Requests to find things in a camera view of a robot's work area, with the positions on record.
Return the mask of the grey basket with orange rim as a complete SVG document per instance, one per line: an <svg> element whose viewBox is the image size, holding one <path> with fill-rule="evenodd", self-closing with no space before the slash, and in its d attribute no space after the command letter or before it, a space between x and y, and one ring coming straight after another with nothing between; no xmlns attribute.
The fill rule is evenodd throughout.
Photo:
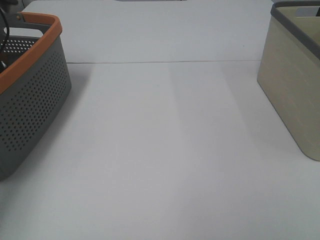
<svg viewBox="0 0 320 240"><path fill-rule="evenodd" d="M0 178L9 178L41 140L72 88L51 14L0 15Z"/></svg>

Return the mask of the beige fabric bin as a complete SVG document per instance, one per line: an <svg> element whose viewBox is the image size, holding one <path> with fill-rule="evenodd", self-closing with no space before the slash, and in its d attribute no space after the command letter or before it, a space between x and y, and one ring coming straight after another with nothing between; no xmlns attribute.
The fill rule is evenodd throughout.
<svg viewBox="0 0 320 240"><path fill-rule="evenodd" d="M272 5L257 82L301 152L320 159L320 2Z"/></svg>

